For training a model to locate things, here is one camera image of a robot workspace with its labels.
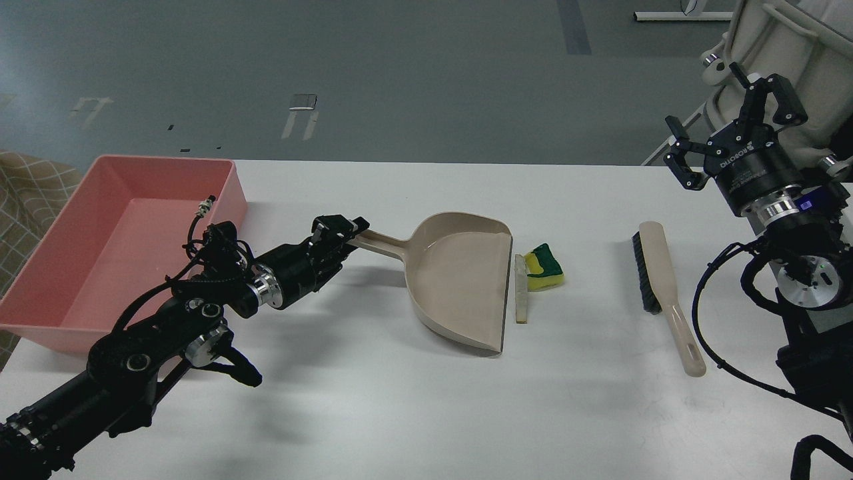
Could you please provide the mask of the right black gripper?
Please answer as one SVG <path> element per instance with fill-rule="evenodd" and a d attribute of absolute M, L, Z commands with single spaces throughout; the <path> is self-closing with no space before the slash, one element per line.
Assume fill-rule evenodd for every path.
<path fill-rule="evenodd" d="M 804 176 L 778 143 L 776 133 L 807 123 L 808 114 L 786 77 L 773 73 L 750 80 L 738 63 L 729 64 L 729 70 L 744 89 L 738 117 L 716 131 L 708 143 L 697 143 L 679 118 L 666 116 L 674 142 L 664 163 L 685 189 L 700 191 L 712 177 L 731 212 L 743 217 L 759 199 L 780 191 L 800 193 L 805 188 Z M 769 97 L 774 98 L 776 110 L 767 122 Z M 706 173 L 688 166 L 688 153 L 706 156 Z"/>

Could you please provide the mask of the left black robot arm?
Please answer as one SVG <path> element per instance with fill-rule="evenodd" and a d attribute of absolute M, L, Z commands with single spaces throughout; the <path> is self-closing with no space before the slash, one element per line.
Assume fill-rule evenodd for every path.
<path fill-rule="evenodd" d="M 233 346 L 227 308 L 248 319 L 319 291 L 366 232 L 363 217 L 324 215 L 310 236 L 254 255 L 232 222 L 195 230 L 216 198 L 202 201 L 183 249 L 182 271 L 134 300 L 89 350 L 85 370 L 2 423 L 2 478 L 48 479 L 101 434 L 149 427 L 159 402 L 191 371 L 213 371 L 256 388 L 263 376 Z"/>

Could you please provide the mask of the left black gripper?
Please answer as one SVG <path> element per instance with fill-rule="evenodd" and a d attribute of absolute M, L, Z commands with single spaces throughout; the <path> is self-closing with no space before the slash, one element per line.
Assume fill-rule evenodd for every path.
<path fill-rule="evenodd" d="M 269 274 L 273 297 L 268 305 L 283 310 L 305 295 L 319 291 L 343 267 L 343 261 L 361 245 L 369 224 L 363 217 L 322 215 L 314 219 L 311 240 L 281 244 L 257 259 Z"/>

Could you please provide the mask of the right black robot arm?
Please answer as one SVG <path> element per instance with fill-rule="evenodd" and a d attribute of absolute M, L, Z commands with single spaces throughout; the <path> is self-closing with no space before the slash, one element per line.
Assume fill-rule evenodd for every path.
<path fill-rule="evenodd" d="M 755 219 L 761 229 L 749 243 L 732 243 L 707 265 L 690 310 L 694 334 L 717 368 L 759 389 L 832 417 L 851 432 L 851 321 L 819 330 L 810 314 L 851 304 L 851 245 L 840 217 L 849 194 L 834 176 L 797 167 L 779 140 L 808 114 L 784 76 L 748 75 L 728 69 L 744 90 L 737 118 L 706 142 L 690 139 L 674 116 L 665 119 L 674 142 L 665 164 L 691 191 L 713 180 L 731 212 Z M 753 379 L 725 361 L 700 330 L 700 298 L 713 274 L 729 259 L 750 255 L 740 288 L 759 308 L 779 316 L 787 344 L 776 364 L 791 390 Z"/>

